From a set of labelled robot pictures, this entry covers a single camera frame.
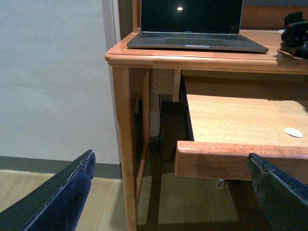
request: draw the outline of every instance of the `open drawer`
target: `open drawer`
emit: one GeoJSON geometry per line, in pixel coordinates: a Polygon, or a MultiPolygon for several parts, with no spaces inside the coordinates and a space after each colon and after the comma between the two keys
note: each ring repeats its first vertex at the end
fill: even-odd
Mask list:
{"type": "Polygon", "coordinates": [[[250,180],[249,153],[308,183],[308,87],[303,82],[185,77],[187,124],[178,176],[250,180]],[[286,134],[295,128],[297,138],[286,134]]]}

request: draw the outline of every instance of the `laptop keyboard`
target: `laptop keyboard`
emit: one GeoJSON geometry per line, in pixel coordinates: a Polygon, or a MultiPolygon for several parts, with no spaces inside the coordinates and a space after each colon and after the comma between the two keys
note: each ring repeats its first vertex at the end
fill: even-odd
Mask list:
{"type": "Polygon", "coordinates": [[[199,33],[152,33],[145,32],[141,38],[190,38],[190,39],[224,39],[224,40],[240,40],[245,39],[237,35],[221,35],[221,34],[199,34],[199,33]]]}

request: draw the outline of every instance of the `desk leg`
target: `desk leg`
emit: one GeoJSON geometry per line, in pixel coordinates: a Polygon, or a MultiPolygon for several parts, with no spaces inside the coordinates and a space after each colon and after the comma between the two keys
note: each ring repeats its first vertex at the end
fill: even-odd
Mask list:
{"type": "Polygon", "coordinates": [[[124,198],[128,231],[137,230],[137,173],[133,77],[126,67],[113,67],[116,117],[119,126],[124,198]]]}

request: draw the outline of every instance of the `white string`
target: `white string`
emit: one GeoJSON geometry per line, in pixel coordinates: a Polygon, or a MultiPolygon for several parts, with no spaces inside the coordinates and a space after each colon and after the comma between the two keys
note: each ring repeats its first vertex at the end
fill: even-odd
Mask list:
{"type": "Polygon", "coordinates": [[[224,188],[225,184],[226,184],[226,182],[225,182],[224,179],[218,179],[217,184],[216,184],[216,188],[218,188],[220,190],[225,190],[225,188],[224,188]]]}

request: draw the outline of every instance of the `laptop trackpad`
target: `laptop trackpad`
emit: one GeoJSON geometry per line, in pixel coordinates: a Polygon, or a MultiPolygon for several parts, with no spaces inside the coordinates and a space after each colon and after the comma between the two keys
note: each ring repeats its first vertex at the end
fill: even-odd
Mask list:
{"type": "Polygon", "coordinates": [[[221,40],[198,38],[166,38],[166,45],[227,47],[221,40]]]}

